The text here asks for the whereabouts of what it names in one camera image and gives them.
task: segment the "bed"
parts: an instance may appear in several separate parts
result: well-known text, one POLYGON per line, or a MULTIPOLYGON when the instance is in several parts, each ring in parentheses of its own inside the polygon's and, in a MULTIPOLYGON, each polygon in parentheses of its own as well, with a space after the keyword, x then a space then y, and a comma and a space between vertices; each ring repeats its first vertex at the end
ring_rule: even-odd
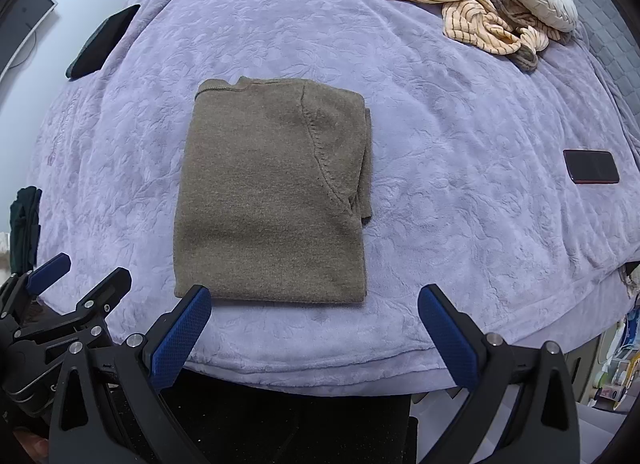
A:
MULTIPOLYGON (((640 123, 640 48, 612 0, 574 0, 584 25, 583 40, 620 90, 640 123)), ((630 131, 638 137, 638 129, 630 131)))
MULTIPOLYGON (((34 151, 40 257, 72 259, 42 295, 56 311, 117 266, 133 286, 108 317, 114 339, 174 306, 173 221, 193 96, 206 78, 241 75, 311 78, 364 96, 367 297, 350 306, 214 300, 194 370, 321 396, 425 392, 452 384, 417 316, 425 284, 486 332, 530 346, 552 338, 565 351, 632 306, 618 267, 640 256, 638 92, 622 93, 610 74, 624 55, 594 56, 606 44, 593 48, 599 29, 584 8, 571 42, 550 44, 525 74, 443 36, 429 6, 129 2, 141 7, 126 34, 99 72, 66 84, 34 151), (620 183, 574 185, 565 148, 611 151, 620 183)), ((623 76, 635 81, 632 67, 623 76)))

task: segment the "red phone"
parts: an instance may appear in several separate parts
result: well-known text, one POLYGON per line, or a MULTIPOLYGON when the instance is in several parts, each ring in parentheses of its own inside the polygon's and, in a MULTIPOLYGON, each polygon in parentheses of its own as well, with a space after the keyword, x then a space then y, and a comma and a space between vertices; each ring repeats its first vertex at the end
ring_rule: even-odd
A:
POLYGON ((616 184, 620 175, 611 152, 601 150, 565 150, 569 177, 576 184, 616 184))

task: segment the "wall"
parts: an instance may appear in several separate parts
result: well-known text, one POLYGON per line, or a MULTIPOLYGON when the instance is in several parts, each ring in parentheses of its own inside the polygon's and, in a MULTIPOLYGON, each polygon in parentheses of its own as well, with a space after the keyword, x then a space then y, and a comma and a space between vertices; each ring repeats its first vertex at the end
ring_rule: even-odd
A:
MULTIPOLYGON (((0 231, 9 230, 9 206, 25 184, 40 123, 66 81, 66 67, 100 22, 127 0, 56 1, 53 14, 36 31, 30 58, 7 72, 0 84, 0 231)), ((32 43, 29 40, 18 61, 32 43)))

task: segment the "blue gripper pad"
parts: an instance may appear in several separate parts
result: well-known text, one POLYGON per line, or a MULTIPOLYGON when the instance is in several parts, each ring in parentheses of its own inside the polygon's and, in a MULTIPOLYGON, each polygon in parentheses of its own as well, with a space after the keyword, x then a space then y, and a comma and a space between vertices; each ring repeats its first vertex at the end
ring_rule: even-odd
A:
POLYGON ((71 258, 68 254, 57 254, 29 275, 27 292, 30 296, 41 294, 67 274, 69 269, 71 269, 71 258))
POLYGON ((149 380, 156 392, 174 384, 210 316, 209 289, 199 287, 158 348, 151 354, 149 380))
POLYGON ((418 314, 457 386, 475 389, 479 380, 476 352, 428 285, 418 295, 418 314))

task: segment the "cable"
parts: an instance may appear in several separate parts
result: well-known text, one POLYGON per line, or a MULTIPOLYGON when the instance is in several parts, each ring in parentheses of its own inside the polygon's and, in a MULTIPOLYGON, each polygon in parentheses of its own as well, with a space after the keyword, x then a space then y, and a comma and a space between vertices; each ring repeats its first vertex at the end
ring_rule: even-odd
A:
POLYGON ((33 31, 33 47, 31 47, 31 50, 27 54, 27 57, 25 59, 23 59, 20 63, 16 63, 15 65, 11 65, 7 70, 15 69, 16 67, 19 67, 20 65, 23 65, 31 57, 31 54, 36 49, 36 45, 37 44, 38 44, 38 33, 34 30, 33 31))
MULTIPOLYGON (((611 359, 616 359, 616 357, 619 356, 620 352, 622 352, 624 349, 629 348, 629 347, 635 347, 635 346, 636 346, 635 343, 627 343, 626 345, 622 345, 619 349, 616 349, 616 351, 613 352, 613 355, 611 356, 611 359)), ((597 356, 598 357, 596 358, 596 361, 598 362, 599 365, 603 365, 604 363, 606 363, 609 360, 609 358, 607 358, 604 361, 600 362, 600 351, 598 351, 597 356)))

